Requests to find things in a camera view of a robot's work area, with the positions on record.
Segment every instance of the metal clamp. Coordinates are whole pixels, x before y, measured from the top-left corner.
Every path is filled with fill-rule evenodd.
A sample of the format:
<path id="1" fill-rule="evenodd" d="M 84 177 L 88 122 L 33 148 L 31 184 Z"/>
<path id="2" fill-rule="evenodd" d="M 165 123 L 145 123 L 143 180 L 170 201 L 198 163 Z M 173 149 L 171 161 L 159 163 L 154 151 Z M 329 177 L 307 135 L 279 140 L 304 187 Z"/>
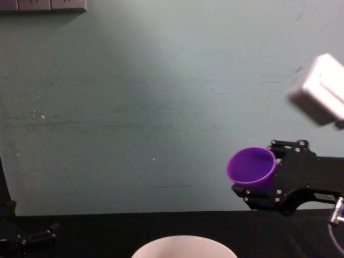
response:
<path id="1" fill-rule="evenodd" d="M 338 226 L 340 222 L 344 222 L 342 217 L 344 211 L 344 198 L 339 197 L 334 205 L 334 211 L 331 214 L 331 217 L 328 223 L 332 226 Z"/>

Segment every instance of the electrical outlet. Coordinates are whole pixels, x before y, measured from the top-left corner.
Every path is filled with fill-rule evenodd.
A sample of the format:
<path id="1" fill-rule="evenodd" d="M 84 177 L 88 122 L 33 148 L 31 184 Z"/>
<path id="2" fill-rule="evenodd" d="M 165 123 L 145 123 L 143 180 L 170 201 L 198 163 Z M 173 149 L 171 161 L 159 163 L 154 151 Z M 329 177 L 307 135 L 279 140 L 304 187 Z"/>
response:
<path id="1" fill-rule="evenodd" d="M 17 0 L 0 0 L 0 12 L 18 12 Z"/>
<path id="2" fill-rule="evenodd" d="M 86 0 L 52 0 L 52 10 L 86 10 Z"/>
<path id="3" fill-rule="evenodd" d="M 51 10 L 50 0 L 18 0 L 19 11 Z"/>

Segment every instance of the black table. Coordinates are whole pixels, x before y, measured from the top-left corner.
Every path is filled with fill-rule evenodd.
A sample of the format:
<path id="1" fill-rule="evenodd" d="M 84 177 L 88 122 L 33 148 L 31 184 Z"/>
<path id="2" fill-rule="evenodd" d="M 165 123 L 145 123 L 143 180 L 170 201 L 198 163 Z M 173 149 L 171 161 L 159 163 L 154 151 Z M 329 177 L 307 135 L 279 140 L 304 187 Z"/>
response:
<path id="1" fill-rule="evenodd" d="M 239 258 L 336 258 L 327 231 L 331 210 L 297 211 L 291 217 L 274 212 L 176 212 L 18 217 L 27 232 L 59 222 L 58 237 L 48 255 L 29 257 L 130 258 L 142 245 L 170 235 L 197 235 L 219 241 Z M 344 245 L 344 225 L 335 230 Z"/>

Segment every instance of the cable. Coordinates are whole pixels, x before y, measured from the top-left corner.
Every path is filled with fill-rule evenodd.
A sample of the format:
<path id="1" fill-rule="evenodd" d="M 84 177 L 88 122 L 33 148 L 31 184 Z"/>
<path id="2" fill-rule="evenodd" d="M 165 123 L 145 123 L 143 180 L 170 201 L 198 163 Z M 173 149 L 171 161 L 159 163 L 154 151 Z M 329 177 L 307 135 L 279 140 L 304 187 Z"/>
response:
<path id="1" fill-rule="evenodd" d="M 337 250 L 344 256 L 344 249 L 338 244 L 334 234 L 333 234 L 333 231 L 332 231 L 332 226 L 330 224 L 327 225 L 328 227 L 328 232 L 329 232 L 329 235 L 331 237 L 331 240 L 334 244 L 334 246 L 337 248 Z"/>

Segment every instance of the plastic cup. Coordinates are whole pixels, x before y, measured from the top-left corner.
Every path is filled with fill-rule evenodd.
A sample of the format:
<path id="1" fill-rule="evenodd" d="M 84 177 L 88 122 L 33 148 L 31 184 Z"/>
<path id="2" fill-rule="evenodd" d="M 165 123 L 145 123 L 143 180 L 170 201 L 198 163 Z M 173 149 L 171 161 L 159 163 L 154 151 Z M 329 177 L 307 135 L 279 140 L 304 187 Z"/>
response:
<path id="1" fill-rule="evenodd" d="M 198 236 L 176 235 L 142 246 L 132 258 L 238 258 L 228 247 Z"/>
<path id="2" fill-rule="evenodd" d="M 274 154 L 262 147 L 237 152 L 229 161 L 227 174 L 233 183 L 245 187 L 271 190 L 276 169 Z"/>

